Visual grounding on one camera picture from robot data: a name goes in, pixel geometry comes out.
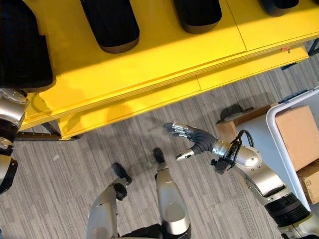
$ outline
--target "black cable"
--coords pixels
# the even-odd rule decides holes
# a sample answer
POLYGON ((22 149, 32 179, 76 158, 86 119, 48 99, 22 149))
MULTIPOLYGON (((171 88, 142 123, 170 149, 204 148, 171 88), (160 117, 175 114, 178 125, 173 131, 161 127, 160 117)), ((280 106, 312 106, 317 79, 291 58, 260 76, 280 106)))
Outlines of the black cable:
POLYGON ((243 144, 243 141, 241 140, 241 137, 243 136, 244 133, 245 133, 246 136, 247 136, 249 145, 250 145, 251 147, 254 147, 254 146, 255 146, 255 145, 254 145, 253 138, 252 138, 252 136, 251 136, 251 134, 250 134, 249 131, 247 131, 247 130, 245 130, 245 129, 242 129, 241 131, 239 131, 237 137, 231 142, 231 144, 233 144, 234 142, 238 141, 239 144, 238 144, 238 146, 237 146, 237 148, 236 148, 236 152, 235 152, 235 155, 234 155, 233 162, 232 162, 231 166, 227 169, 227 171, 228 171, 229 169, 231 169, 232 167, 235 166, 239 149, 240 149, 241 145, 243 144))

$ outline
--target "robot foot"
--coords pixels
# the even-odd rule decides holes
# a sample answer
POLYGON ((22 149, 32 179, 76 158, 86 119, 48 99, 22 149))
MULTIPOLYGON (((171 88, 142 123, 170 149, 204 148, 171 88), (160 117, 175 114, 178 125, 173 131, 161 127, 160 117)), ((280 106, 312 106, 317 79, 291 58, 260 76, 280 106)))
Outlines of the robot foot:
POLYGON ((123 168, 122 165, 119 163, 113 163, 112 164, 112 170, 116 174, 118 178, 125 178, 126 179, 126 185, 130 185, 132 182, 131 177, 127 174, 126 170, 123 168))
POLYGON ((158 164, 165 162, 164 154, 160 148, 153 150, 153 156, 158 164))

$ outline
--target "yellow shelf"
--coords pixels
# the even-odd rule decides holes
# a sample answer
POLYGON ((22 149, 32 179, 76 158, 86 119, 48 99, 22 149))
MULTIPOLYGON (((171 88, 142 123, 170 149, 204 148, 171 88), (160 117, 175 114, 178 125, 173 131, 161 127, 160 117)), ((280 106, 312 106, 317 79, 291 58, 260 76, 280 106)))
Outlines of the yellow shelf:
POLYGON ((291 52, 280 50, 234 63, 210 74, 176 82, 159 89, 138 94, 127 99, 92 108, 58 120, 63 139, 68 139, 110 123, 186 99, 212 88, 220 87, 279 66, 308 58, 304 47, 295 47, 291 52))
POLYGON ((290 53, 288 51, 277 50, 276 52, 247 59, 237 64, 218 68, 217 70, 198 75, 197 78, 201 90, 211 90, 280 66, 302 61, 308 57, 304 46, 294 47, 290 50, 290 53))
MULTIPOLYGON (((313 0, 302 0, 276 18, 266 15, 257 0, 220 0, 222 20, 197 35, 179 26, 171 0, 131 0, 140 42, 113 55, 97 45, 80 2, 25 1, 47 36, 56 84, 28 95, 21 130, 319 37, 319 5, 313 0)), ((228 78, 219 80, 228 83, 228 78)))
POLYGON ((200 35, 180 27, 171 0, 131 0, 140 42, 123 54, 99 48, 80 1, 26 2, 47 36, 56 85, 29 96, 23 127, 185 79, 187 70, 246 51, 225 0, 222 20, 200 35))
POLYGON ((301 0, 289 13, 269 16, 258 0, 227 0, 248 51, 280 42, 319 36, 319 4, 301 0))
POLYGON ((173 83, 125 100, 64 116, 58 119, 58 124, 62 137, 68 138, 176 102, 187 95, 199 92, 197 78, 192 77, 182 83, 173 83))

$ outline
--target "white plastic bin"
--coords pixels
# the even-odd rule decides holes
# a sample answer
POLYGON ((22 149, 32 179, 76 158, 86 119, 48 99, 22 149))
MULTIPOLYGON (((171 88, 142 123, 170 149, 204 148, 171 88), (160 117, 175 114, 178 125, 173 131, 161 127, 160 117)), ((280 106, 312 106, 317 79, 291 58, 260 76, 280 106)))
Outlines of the white plastic bin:
MULTIPOLYGON (((307 202, 294 166, 290 160, 287 149, 275 122, 276 114, 281 111, 305 105, 309 106, 317 127, 319 128, 319 87, 316 87, 287 100, 284 103, 272 107, 266 115, 238 125, 236 130, 237 132, 242 129, 248 130, 253 137, 256 149, 261 152, 266 164, 287 183, 292 192, 308 210, 317 211, 317 205, 311 205, 310 207, 307 202)), ((248 140, 245 137, 243 137, 243 144, 249 145, 248 140)))

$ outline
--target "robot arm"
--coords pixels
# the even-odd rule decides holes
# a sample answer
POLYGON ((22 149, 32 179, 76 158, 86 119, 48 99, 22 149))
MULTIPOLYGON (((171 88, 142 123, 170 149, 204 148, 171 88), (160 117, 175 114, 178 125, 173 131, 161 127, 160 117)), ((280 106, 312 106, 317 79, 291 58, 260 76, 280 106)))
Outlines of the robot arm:
POLYGON ((11 154, 28 104, 25 92, 13 88, 0 89, 0 194, 11 187, 18 167, 11 154))
POLYGON ((319 239, 318 217, 309 212, 284 181, 265 164, 258 150, 241 146, 240 137, 226 143, 185 124, 168 123, 164 127, 174 136, 186 137, 195 142, 191 149, 177 156, 177 161, 209 151, 219 157, 218 161, 211 162, 216 172, 223 174, 225 170, 234 168, 277 223, 284 239, 319 239), (203 150, 194 150, 198 148, 196 145, 206 147, 201 147, 203 150))

